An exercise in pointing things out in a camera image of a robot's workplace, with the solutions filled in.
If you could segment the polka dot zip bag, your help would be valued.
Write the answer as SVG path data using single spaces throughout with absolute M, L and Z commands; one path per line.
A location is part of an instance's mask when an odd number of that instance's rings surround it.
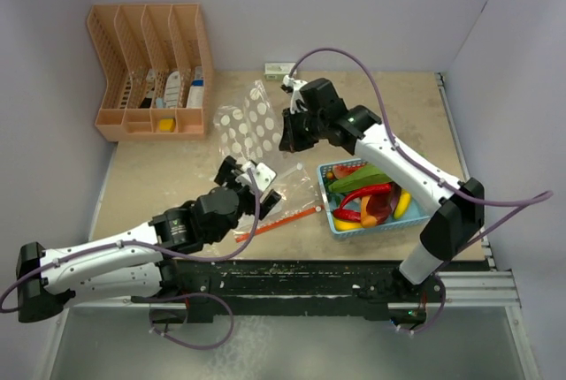
M 261 80 L 246 84 L 232 101 L 220 105 L 213 123 L 221 159 L 231 156 L 237 163 L 253 160 L 275 171 L 283 171 L 295 162 L 278 150 L 282 124 Z

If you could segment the green leafy vegetable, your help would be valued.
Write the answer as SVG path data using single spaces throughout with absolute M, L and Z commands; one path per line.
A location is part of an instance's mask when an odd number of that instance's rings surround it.
M 360 165 L 361 168 L 345 177 L 334 180 L 328 187 L 331 193 L 345 194 L 359 188 L 383 183 L 389 183 L 391 179 L 379 168 L 372 164 Z

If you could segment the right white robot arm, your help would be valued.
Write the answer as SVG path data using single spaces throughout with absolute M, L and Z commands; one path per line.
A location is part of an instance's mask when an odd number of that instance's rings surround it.
M 281 87 L 291 97 L 282 112 L 281 151 L 301 152 L 326 140 L 381 169 L 429 215 L 417 245 L 394 274 L 394 294 L 415 300 L 424 292 L 425 280 L 483 226 L 485 211 L 478 204 L 485 196 L 483 185 L 476 179 L 462 182 L 388 137 L 377 114 L 362 105 L 347 108 L 328 79 L 307 82 L 285 76 Z

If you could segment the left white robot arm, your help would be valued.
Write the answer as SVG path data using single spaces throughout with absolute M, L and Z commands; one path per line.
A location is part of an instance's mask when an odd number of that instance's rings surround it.
M 124 232 L 74 247 L 48 249 L 38 242 L 19 251 L 16 268 L 18 320 L 36 323 L 65 308 L 109 297 L 179 298 L 182 282 L 164 272 L 164 261 L 194 261 L 207 245 L 221 241 L 240 219 L 264 219 L 280 201 L 277 178 L 265 163 L 237 163 L 228 156 L 207 194 L 152 217 Z

